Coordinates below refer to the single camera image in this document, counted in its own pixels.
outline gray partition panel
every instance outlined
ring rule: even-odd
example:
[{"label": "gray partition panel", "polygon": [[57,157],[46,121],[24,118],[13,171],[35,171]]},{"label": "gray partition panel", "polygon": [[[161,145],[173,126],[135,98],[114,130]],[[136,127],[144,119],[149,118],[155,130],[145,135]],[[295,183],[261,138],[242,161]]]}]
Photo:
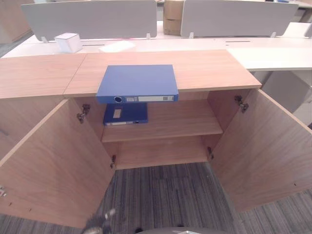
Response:
[{"label": "gray partition panel", "polygon": [[22,5],[37,39],[68,32],[81,39],[144,38],[157,35],[154,0],[71,1]]},{"label": "gray partition panel", "polygon": [[297,4],[232,0],[185,0],[181,36],[277,36],[284,34]]},{"label": "gray partition panel", "polygon": [[312,37],[312,23],[310,23],[306,33],[304,34],[305,37]]},{"label": "gray partition panel", "polygon": [[310,86],[290,71],[272,72],[262,90],[293,113],[310,95]]}]

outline white box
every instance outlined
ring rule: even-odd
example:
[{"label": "white box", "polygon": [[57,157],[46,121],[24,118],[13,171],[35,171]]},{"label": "white box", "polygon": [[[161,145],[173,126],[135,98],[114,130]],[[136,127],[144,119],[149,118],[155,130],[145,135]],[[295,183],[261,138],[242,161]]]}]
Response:
[{"label": "white box", "polygon": [[64,53],[75,53],[82,49],[82,43],[77,33],[63,33],[56,36],[55,41]]}]

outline cabinet top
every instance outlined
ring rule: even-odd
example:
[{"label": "cabinet top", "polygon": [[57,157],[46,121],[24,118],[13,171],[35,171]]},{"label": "cabinet top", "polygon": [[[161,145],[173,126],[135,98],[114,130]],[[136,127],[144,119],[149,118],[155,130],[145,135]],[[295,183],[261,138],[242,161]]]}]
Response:
[{"label": "cabinet top", "polygon": [[172,64],[179,92],[259,88],[226,50],[47,55],[0,59],[0,98],[95,96],[108,65]]}]

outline door hinge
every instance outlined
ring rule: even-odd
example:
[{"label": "door hinge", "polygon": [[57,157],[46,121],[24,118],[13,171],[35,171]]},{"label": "door hinge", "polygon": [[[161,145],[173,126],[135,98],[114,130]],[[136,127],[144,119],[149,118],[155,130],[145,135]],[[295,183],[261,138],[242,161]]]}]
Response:
[{"label": "door hinge", "polygon": [[242,96],[235,96],[234,100],[237,102],[238,106],[242,109],[242,113],[245,113],[245,111],[248,109],[249,105],[248,103],[243,103]]},{"label": "door hinge", "polygon": [[210,156],[210,160],[213,160],[215,156],[214,156],[214,154],[213,154],[212,149],[211,149],[210,147],[207,147],[207,150],[208,150],[208,154],[209,154],[209,156]]},{"label": "door hinge", "polygon": [[82,105],[82,113],[78,113],[76,115],[77,119],[79,120],[80,123],[83,123],[85,116],[89,113],[90,111],[90,105],[89,104],[83,104]]},{"label": "door hinge", "polygon": [[4,187],[0,185],[0,197],[6,197],[8,193],[4,190]]},{"label": "door hinge", "polygon": [[111,168],[113,168],[115,166],[115,162],[116,162],[116,155],[112,156],[112,163],[111,165],[109,165]]}]

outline desk divider panel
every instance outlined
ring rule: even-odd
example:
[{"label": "desk divider panel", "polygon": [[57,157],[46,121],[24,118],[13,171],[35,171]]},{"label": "desk divider panel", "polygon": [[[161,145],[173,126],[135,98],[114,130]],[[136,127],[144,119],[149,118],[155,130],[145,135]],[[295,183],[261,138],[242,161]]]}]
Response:
[{"label": "desk divider panel", "polygon": [[62,33],[81,39],[145,38],[157,35],[154,0],[103,0],[22,5],[37,39]]},{"label": "desk divider panel", "polygon": [[253,37],[284,34],[298,5],[278,2],[185,0],[181,36]]}]

